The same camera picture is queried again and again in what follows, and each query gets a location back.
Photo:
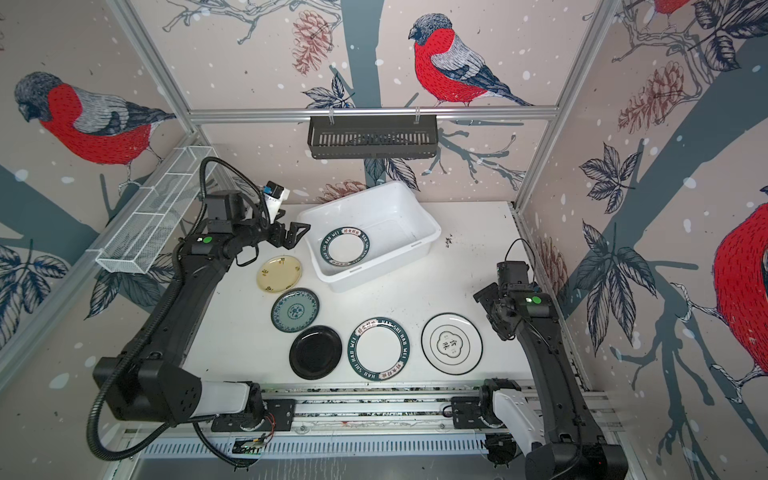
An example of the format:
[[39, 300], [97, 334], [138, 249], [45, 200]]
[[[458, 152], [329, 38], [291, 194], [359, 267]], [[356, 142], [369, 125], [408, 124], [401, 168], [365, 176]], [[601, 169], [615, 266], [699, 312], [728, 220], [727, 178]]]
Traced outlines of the green rimmed white plate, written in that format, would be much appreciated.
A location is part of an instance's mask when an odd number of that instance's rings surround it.
[[346, 226], [329, 232], [321, 241], [321, 258], [334, 267], [349, 267], [362, 262], [368, 255], [371, 242], [361, 229]]

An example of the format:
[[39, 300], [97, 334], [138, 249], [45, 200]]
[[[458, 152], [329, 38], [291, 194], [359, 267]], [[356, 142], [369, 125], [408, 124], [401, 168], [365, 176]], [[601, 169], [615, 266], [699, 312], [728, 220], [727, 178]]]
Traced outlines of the white plate thin green rim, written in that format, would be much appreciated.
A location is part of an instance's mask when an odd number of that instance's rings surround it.
[[432, 367], [451, 376], [475, 370], [484, 352], [477, 327], [455, 313], [441, 313], [426, 322], [421, 332], [421, 348]]

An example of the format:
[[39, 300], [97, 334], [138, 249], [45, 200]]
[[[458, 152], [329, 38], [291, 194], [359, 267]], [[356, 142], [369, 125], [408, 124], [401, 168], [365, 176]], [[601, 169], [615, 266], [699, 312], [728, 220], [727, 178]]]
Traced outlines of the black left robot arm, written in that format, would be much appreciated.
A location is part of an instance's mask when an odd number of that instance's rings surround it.
[[254, 384], [204, 381], [183, 364], [218, 284], [238, 255], [262, 242], [290, 250], [310, 227], [284, 225], [282, 210], [270, 215], [233, 190], [207, 195], [204, 209], [205, 219], [180, 242], [172, 258], [174, 277], [150, 317], [118, 356], [96, 364], [99, 392], [90, 422], [97, 422], [104, 407], [118, 420], [171, 426], [252, 408]]

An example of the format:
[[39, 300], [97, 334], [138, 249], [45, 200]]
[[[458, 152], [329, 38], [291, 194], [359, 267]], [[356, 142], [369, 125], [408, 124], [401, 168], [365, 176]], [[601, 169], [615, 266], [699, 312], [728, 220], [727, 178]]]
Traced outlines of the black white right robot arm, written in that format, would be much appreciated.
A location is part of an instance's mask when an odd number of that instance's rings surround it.
[[522, 345], [541, 414], [521, 391], [499, 379], [486, 382], [484, 414], [503, 424], [524, 457], [527, 479], [623, 479], [629, 469], [621, 446], [611, 444], [579, 389], [562, 342], [551, 298], [492, 283], [473, 295], [503, 340]]

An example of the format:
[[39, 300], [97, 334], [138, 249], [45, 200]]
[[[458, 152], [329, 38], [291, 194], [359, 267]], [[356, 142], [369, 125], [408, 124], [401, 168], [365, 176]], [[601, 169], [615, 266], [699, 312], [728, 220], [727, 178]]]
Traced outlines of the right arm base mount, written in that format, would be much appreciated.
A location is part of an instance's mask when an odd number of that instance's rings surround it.
[[499, 429], [502, 423], [482, 396], [455, 396], [450, 400], [450, 419], [457, 430]]

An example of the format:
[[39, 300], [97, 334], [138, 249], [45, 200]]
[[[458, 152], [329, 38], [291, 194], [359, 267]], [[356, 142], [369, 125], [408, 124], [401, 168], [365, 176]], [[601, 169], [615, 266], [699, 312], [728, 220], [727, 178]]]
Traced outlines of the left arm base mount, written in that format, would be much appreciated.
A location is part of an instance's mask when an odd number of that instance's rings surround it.
[[237, 414], [222, 414], [211, 424], [216, 433], [287, 432], [291, 430], [296, 401], [293, 399], [267, 399], [253, 411], [247, 407]]

